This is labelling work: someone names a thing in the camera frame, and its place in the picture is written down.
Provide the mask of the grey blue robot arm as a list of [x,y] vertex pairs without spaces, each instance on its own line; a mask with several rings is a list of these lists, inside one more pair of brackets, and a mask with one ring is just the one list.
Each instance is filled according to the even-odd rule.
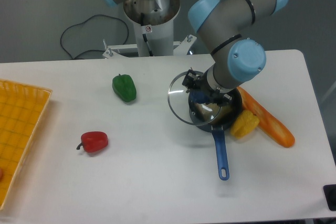
[[[129,20],[134,22],[140,56],[165,56],[173,51],[173,33],[163,38],[149,35],[147,28],[172,26],[180,10],[180,0],[105,0],[109,6],[123,4]],[[255,21],[284,8],[288,0],[199,0],[188,12],[188,19],[215,63],[198,81],[187,87],[197,103],[224,103],[228,93],[254,78],[266,63],[263,47],[242,39],[241,30]]]

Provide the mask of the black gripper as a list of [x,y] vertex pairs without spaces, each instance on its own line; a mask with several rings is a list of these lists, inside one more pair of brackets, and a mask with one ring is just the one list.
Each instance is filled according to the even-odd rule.
[[189,69],[182,81],[186,87],[186,93],[194,90],[194,101],[214,101],[218,106],[227,106],[232,104],[233,97],[228,93],[220,93],[210,87],[207,81],[207,73],[202,73]]

